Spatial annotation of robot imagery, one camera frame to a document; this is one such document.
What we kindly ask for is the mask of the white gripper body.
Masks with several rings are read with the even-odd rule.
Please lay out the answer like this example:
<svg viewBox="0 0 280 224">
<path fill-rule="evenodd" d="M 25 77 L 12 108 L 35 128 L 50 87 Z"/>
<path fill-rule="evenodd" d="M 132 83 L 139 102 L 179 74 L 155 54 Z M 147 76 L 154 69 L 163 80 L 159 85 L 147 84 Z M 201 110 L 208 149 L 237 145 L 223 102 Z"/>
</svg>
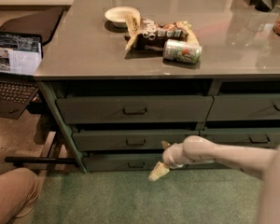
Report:
<svg viewBox="0 0 280 224">
<path fill-rule="evenodd" d="M 171 169 L 181 168 L 189 164 L 189 158 L 184 153 L 183 144 L 172 144 L 162 153 L 163 163 Z"/>
</svg>

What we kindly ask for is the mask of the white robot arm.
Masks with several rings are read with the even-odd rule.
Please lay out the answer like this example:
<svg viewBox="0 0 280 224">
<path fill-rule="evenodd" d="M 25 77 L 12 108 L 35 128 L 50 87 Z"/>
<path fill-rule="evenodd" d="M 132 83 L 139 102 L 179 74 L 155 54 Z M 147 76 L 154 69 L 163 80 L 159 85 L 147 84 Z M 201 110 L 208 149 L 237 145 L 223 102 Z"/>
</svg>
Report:
<svg viewBox="0 0 280 224">
<path fill-rule="evenodd" d="M 280 145 L 276 149 L 213 143 L 192 135 L 181 143 L 162 143 L 162 160 L 148 176 L 156 181 L 186 164 L 217 162 L 263 181 L 257 224 L 280 224 Z"/>
</svg>

